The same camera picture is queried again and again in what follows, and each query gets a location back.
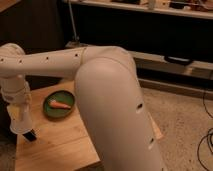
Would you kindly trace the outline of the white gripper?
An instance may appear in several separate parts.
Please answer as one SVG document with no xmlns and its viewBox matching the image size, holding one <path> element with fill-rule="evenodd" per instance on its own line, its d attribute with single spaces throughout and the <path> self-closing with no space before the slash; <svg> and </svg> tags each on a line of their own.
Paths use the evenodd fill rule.
<svg viewBox="0 0 213 171">
<path fill-rule="evenodd" d="M 11 105 L 20 106 L 29 104 L 31 101 L 30 87 L 27 82 L 19 90 L 7 90 L 5 87 L 1 88 L 3 100 Z"/>
</svg>

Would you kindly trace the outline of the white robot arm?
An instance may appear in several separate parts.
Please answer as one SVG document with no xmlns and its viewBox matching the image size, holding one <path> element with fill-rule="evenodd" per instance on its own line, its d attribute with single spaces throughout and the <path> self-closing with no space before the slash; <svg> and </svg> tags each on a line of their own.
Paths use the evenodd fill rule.
<svg viewBox="0 0 213 171">
<path fill-rule="evenodd" d="M 0 46 L 0 89 L 17 109 L 9 113 L 15 134 L 33 131 L 27 75 L 74 81 L 80 116 L 105 171 L 168 171 L 128 51 L 87 46 L 26 54 L 14 43 Z"/>
</svg>

